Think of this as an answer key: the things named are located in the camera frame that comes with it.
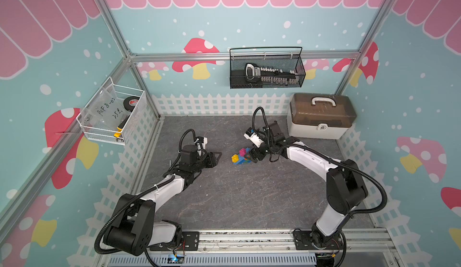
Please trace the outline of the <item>yellow lego brick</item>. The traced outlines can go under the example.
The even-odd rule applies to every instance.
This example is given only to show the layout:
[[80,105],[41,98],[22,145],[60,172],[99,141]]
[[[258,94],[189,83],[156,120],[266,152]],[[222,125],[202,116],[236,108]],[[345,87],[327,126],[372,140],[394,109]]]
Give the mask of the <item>yellow lego brick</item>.
[[238,154],[233,155],[231,160],[233,164],[238,164],[241,161],[240,156]]

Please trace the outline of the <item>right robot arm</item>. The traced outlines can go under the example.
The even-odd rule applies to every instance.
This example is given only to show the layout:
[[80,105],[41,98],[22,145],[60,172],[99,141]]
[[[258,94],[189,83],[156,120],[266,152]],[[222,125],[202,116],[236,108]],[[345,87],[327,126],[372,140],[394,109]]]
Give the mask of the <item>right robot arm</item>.
[[[295,137],[287,137],[277,122],[270,124],[263,107],[257,107],[252,114],[252,123],[256,115],[262,114],[264,126],[257,129],[252,125],[245,133],[254,147],[246,158],[257,163],[265,158],[277,162],[280,158],[296,162],[317,174],[325,182],[327,207],[313,224],[311,231],[303,235],[295,231],[295,239],[313,248],[323,250],[331,241],[345,243],[343,226],[358,214],[374,214],[383,210],[388,203],[385,188],[371,175],[361,171],[353,160],[337,160],[314,150]],[[378,206],[360,209],[359,205],[368,197],[366,182],[374,185],[381,201]]]

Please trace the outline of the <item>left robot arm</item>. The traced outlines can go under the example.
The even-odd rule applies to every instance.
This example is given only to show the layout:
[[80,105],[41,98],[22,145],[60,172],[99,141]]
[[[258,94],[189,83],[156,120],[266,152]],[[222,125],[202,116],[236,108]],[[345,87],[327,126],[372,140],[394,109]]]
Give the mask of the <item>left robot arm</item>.
[[207,143],[195,130],[186,130],[178,144],[178,155],[163,179],[139,194],[124,194],[118,199],[113,214],[96,236],[95,252],[139,256],[155,245],[172,252],[181,248],[181,225],[168,220],[156,222],[155,216],[166,202],[192,185],[204,169],[218,165],[222,153],[208,151]]

